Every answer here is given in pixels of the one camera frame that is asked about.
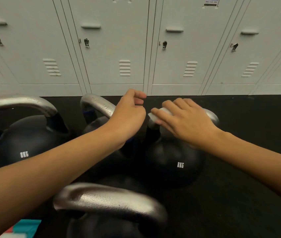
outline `black floor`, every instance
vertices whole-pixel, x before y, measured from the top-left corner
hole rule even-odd
[[[81,97],[47,97],[76,133],[85,127]],[[117,104],[120,97],[106,97]],[[176,97],[148,97],[147,112]],[[192,96],[220,119],[220,128],[281,153],[281,96]],[[0,111],[0,127],[38,114],[28,108]],[[147,119],[139,135],[145,132]],[[203,174],[192,185],[164,191],[160,201],[169,214],[166,237],[281,237],[281,198],[245,173],[208,157]],[[65,238],[68,219],[49,205],[35,238]]]

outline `black kettlebell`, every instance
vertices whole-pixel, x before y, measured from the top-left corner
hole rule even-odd
[[[167,212],[157,200],[143,194],[148,191],[139,181],[117,175],[106,177],[99,183],[75,183],[54,197],[55,209],[67,210],[67,214],[72,216],[67,238],[149,238],[162,235]]]
[[[115,110],[115,105],[106,99],[95,95],[86,94],[81,98],[81,108],[84,118],[87,122],[87,127],[83,134],[89,133],[105,124],[112,116]],[[131,138],[126,141],[125,145],[95,164],[87,173],[95,180],[111,174],[131,173],[132,158],[135,154],[135,146],[137,139]]]
[[[0,109],[36,108],[43,115],[29,116],[0,130],[0,167],[46,152],[71,139],[57,109],[40,97],[0,96]]]
[[[215,125],[218,117],[204,109]],[[151,182],[163,187],[182,187],[201,173],[206,153],[175,138],[165,128],[149,120],[143,141],[144,155],[139,160]]]

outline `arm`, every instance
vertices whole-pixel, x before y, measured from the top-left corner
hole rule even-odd
[[[97,130],[0,168],[0,234],[98,161],[121,148],[142,125],[146,94],[130,89]]]
[[[156,108],[152,113],[174,136],[240,168],[281,195],[281,154],[218,129],[191,99],[168,100],[163,107],[174,116]]]

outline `locker label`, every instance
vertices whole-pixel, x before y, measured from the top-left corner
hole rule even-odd
[[[204,6],[217,7],[220,0],[205,0]]]

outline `person's right hand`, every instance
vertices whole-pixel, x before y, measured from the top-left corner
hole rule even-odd
[[[172,112],[173,116],[153,108],[151,112],[159,118],[156,123],[172,132],[176,138],[191,145],[203,148],[221,131],[213,124],[203,108],[191,99],[177,98],[173,102],[167,100],[162,106]]]

